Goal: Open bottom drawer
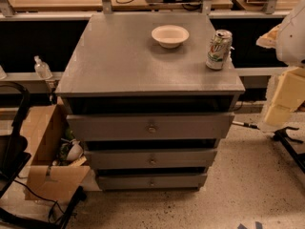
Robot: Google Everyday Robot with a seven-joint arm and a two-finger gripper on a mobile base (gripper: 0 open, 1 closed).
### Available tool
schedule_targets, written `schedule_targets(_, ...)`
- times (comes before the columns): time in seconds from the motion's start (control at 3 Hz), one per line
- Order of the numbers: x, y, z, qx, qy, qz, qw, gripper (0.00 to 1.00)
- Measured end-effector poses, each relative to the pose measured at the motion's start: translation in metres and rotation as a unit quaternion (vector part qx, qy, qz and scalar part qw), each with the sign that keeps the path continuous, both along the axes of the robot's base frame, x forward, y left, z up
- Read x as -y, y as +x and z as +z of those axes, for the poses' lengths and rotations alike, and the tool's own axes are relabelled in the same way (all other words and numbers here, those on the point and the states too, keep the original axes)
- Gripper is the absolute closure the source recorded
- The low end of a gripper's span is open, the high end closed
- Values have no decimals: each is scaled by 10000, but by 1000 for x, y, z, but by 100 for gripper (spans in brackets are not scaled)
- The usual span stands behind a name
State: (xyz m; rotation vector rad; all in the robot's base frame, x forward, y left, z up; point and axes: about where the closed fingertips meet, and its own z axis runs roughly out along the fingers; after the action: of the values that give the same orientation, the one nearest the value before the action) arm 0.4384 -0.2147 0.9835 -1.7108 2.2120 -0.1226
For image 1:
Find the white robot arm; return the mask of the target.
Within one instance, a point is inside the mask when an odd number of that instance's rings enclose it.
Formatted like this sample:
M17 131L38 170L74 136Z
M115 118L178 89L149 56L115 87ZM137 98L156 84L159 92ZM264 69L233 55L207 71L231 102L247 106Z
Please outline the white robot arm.
M256 45L275 49L276 58L288 66L270 79L259 123L263 131L280 129L305 102L305 0L300 0L279 25L260 36Z

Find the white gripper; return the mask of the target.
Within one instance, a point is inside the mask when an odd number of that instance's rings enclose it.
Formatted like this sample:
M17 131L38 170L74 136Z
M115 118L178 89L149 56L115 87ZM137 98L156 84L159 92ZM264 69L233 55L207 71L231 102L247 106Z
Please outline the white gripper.
M290 68L278 77L270 107L263 121L274 127L281 127L305 102L305 69Z

